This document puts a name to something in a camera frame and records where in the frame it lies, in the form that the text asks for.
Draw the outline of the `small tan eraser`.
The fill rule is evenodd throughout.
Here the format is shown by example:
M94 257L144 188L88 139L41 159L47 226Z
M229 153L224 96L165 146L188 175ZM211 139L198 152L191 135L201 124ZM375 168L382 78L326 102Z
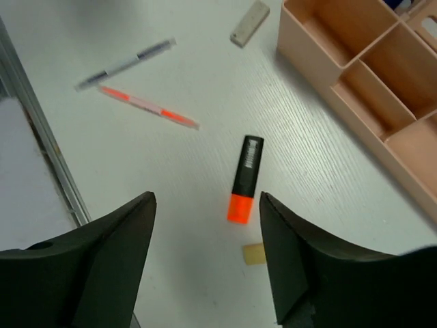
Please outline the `small tan eraser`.
M246 265L266 264L266 255L263 243L244 245L242 247L243 258Z

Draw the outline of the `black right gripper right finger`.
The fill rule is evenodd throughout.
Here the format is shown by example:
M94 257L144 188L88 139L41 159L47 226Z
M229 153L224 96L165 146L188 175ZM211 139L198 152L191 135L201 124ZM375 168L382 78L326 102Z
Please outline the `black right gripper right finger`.
M260 226L282 327L435 327L436 248L385 254L339 238L269 193Z

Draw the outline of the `peach plastic file organizer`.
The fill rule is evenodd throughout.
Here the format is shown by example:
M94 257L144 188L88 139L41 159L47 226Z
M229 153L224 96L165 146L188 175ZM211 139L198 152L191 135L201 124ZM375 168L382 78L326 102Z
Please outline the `peach plastic file organizer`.
M284 1L277 48L436 216L435 1Z

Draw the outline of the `white rectangular eraser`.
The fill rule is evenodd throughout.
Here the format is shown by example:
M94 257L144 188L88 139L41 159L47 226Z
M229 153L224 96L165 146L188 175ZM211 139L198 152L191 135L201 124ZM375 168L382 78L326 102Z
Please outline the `white rectangular eraser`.
M270 7L255 1L230 34L230 41L244 48L270 13Z

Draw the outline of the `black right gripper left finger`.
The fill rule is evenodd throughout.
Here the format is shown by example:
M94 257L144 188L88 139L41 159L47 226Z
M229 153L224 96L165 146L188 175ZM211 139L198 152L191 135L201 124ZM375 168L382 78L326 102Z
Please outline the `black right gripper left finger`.
M129 327L156 216L145 192L27 249L1 252L2 327Z

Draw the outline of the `orange black highlighter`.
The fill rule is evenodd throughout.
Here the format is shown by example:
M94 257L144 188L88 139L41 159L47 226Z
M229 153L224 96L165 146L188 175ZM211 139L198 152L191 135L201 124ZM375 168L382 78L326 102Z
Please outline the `orange black highlighter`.
M227 211L227 220L232 223L246 225L249 222L263 147L263 138L244 137Z

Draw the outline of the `orange clear pen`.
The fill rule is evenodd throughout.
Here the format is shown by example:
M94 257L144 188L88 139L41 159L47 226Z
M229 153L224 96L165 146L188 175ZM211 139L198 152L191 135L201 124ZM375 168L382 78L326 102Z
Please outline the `orange clear pen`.
M104 95L110 96L111 98L114 98L116 100L122 101L124 103L127 103L133 107L149 111L150 113L153 113L157 116L160 116L164 119L170 120L172 122L175 122L177 124L183 125L188 128L193 129L199 129L199 124L183 115L180 115L178 113L172 112L168 109L165 109L163 107L160 107L152 102L148 102L144 99L137 98L135 96L131 96L129 94L126 94L124 92L121 92L119 90L115 90L110 87L106 86L100 86L98 88Z

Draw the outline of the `clear grey pen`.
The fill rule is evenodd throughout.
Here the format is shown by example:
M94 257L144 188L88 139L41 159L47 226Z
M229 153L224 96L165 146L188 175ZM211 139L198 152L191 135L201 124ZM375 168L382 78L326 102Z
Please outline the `clear grey pen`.
M90 86L96 85L97 83L104 81L109 77L115 76L116 74L119 74L139 64L140 62L147 61L165 51L168 51L169 49L171 49L171 47L175 46L176 44L177 42L175 38L170 38L158 42L142 50L141 52L135 54L133 57L125 59L118 64L114 64L109 68L101 70L100 72L97 72L92 76L87 77L86 79L78 83L74 88L76 91L79 91L79 90L84 90Z

